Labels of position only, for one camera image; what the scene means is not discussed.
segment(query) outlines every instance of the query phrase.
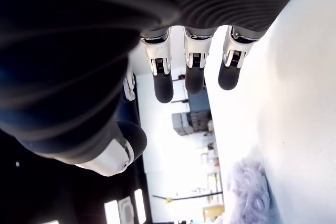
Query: robotic hand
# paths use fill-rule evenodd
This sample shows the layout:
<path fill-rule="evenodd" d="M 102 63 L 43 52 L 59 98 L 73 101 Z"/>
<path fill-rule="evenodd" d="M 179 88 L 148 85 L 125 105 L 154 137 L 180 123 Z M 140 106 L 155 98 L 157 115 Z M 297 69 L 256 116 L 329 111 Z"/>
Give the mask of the robotic hand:
<path fill-rule="evenodd" d="M 146 146 L 128 63 L 139 40 L 168 103 L 170 27 L 184 27 L 186 88 L 198 93 L 212 37 L 228 25 L 218 83 L 231 90 L 289 1 L 0 0 L 0 128 L 37 155 L 122 172 Z"/>

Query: black fingertip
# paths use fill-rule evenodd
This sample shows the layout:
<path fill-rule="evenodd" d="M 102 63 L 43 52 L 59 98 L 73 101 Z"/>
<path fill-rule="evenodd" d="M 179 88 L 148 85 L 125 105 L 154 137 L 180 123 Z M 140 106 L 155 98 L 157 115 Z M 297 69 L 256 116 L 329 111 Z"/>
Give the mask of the black fingertip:
<path fill-rule="evenodd" d="M 199 93 L 204 86 L 204 68 L 186 67 L 185 88 L 191 94 Z"/>
<path fill-rule="evenodd" d="M 168 103 L 173 99 L 174 89 L 172 74 L 160 74 L 153 76 L 155 95 L 159 102 Z"/>
<path fill-rule="evenodd" d="M 232 90 L 237 86 L 240 69 L 236 67 L 227 67 L 223 61 L 218 75 L 218 84 L 224 90 Z"/>

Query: white surface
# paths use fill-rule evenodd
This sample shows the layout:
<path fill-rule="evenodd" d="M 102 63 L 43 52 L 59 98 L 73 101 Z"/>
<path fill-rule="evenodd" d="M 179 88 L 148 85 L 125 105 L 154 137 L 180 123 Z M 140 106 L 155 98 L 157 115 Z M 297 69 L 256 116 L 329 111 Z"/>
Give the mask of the white surface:
<path fill-rule="evenodd" d="M 172 70 L 173 79 L 180 74 L 185 74 L 185 67 Z M 201 169 L 202 160 L 195 151 L 204 147 L 203 133 L 179 136 L 173 129 L 172 114 L 190 111 L 189 104 L 160 103 L 154 94 L 151 73 L 137 76 L 137 88 L 141 127 L 148 139 L 143 162 L 153 222 L 203 219 L 202 206 L 206 203 L 199 199 L 168 204 L 163 199 L 152 197 L 176 197 L 177 192 L 206 187 L 207 172 Z M 175 81 L 173 101 L 186 98 L 184 81 Z"/>
<path fill-rule="evenodd" d="M 145 206 L 143 203 L 142 190 L 141 189 L 136 190 L 134 192 L 134 195 L 135 195 L 135 203 L 137 205 L 139 224 L 144 224 L 146 221 L 146 213 L 145 213 Z"/>
<path fill-rule="evenodd" d="M 185 68 L 183 29 L 173 26 L 171 29 L 172 69 Z M 143 44 L 139 44 L 130 52 L 130 61 L 135 75 L 151 73 Z"/>
<path fill-rule="evenodd" d="M 118 203 L 116 200 L 104 204 L 107 224 L 120 224 Z"/>
<path fill-rule="evenodd" d="M 292 0 L 233 91 L 217 84 L 221 28 L 205 69 L 223 171 L 257 144 L 285 224 L 336 223 L 335 17 L 336 0 Z"/>

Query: black fabric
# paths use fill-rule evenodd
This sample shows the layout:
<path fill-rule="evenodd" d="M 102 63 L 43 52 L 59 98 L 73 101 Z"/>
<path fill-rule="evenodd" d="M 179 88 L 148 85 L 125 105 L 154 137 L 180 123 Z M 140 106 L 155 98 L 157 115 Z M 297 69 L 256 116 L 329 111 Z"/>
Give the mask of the black fabric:
<path fill-rule="evenodd" d="M 119 104 L 114 116 L 116 121 L 128 121 L 140 125 L 140 119 L 137 110 L 137 102 L 129 101 L 124 94 L 121 95 Z"/>
<path fill-rule="evenodd" d="M 40 155 L 74 159 L 113 117 L 141 32 L 235 25 L 263 34 L 288 1 L 0 0 L 0 128 Z M 232 89 L 238 77 L 222 66 L 219 84 Z M 159 101 L 171 101 L 171 75 L 154 86 Z M 130 115 L 117 113 L 139 155 L 145 135 Z"/>

